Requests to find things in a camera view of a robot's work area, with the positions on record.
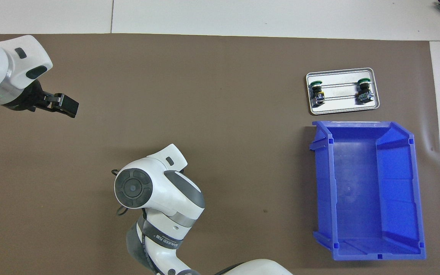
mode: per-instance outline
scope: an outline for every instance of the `blue storage bin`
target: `blue storage bin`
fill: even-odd
[[[389,121],[313,125],[317,242],[335,260],[425,259],[414,135]]]

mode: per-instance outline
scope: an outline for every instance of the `silver tray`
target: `silver tray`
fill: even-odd
[[[370,90],[374,95],[373,101],[364,104],[356,100],[359,90],[358,80],[362,78],[371,80]],[[318,71],[307,74],[306,80],[308,103],[313,115],[372,110],[379,107],[376,80],[371,68]],[[317,107],[313,107],[311,102],[310,83],[313,81],[322,81],[322,91],[325,94],[325,103]]]

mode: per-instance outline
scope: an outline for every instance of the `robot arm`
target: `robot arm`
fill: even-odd
[[[205,208],[203,194],[179,171],[188,163],[173,144],[127,164],[115,178],[115,196],[128,209],[144,209],[127,232],[129,254],[154,274],[199,275],[176,257]],[[216,275],[291,275],[274,261],[258,259]]]
[[[11,110],[50,112],[75,117],[79,103],[64,94],[49,94],[37,80],[52,68],[52,61],[30,35],[0,42],[0,105]]]

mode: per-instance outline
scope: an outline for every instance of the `brown work surface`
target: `brown work surface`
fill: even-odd
[[[13,38],[0,36],[0,40]],[[428,42],[36,35],[75,119],[0,107],[1,274],[149,274],[127,253],[110,170],[176,144],[206,209],[178,251],[202,274],[268,258],[295,275],[440,274],[440,146]],[[313,116],[305,75],[370,67],[381,107]],[[317,244],[314,120],[415,134],[426,260],[334,261]]]

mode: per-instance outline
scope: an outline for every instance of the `cable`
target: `cable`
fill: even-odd
[[[225,268],[224,270],[222,270],[222,271],[220,271],[220,272],[218,272],[218,273],[215,273],[215,275],[222,275],[222,274],[225,274],[225,273],[227,273],[227,271],[230,271],[230,270],[232,270],[232,269],[238,267],[238,266],[241,265],[241,264],[243,264],[243,263],[238,263],[238,264],[235,264],[235,265],[233,265],[233,266],[229,266],[229,267]]]
[[[128,208],[124,207],[123,205],[120,206],[120,208],[116,211],[117,216],[123,216],[125,213],[127,213]]]

